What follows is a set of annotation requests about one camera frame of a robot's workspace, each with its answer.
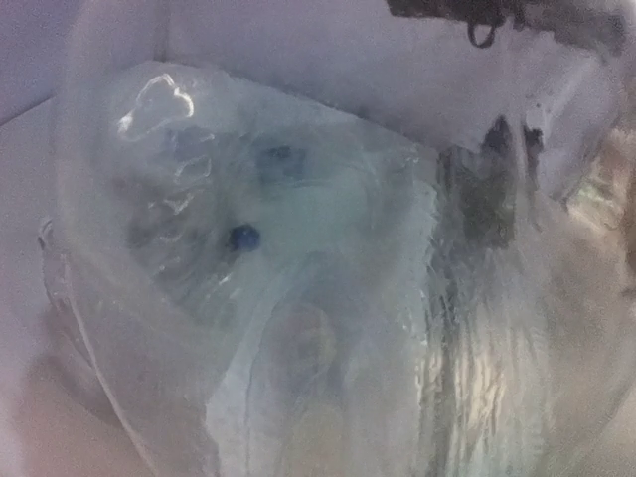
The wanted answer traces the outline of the blue Pepsi bottle cap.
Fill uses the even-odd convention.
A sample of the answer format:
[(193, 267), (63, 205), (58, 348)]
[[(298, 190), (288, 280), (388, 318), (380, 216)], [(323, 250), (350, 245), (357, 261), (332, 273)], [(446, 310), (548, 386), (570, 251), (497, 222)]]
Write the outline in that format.
[(250, 224), (242, 224), (229, 232), (228, 245), (235, 251), (253, 251), (260, 246), (260, 232)]

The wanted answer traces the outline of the Pepsi bottle blue label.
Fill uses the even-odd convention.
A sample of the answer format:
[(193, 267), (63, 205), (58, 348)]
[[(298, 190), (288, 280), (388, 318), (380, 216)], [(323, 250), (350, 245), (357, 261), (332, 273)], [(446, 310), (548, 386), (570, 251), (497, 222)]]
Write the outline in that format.
[(70, 80), (55, 138), (48, 291), (156, 476), (570, 476), (635, 385), (614, 259), (505, 115), (439, 150), (150, 61)]

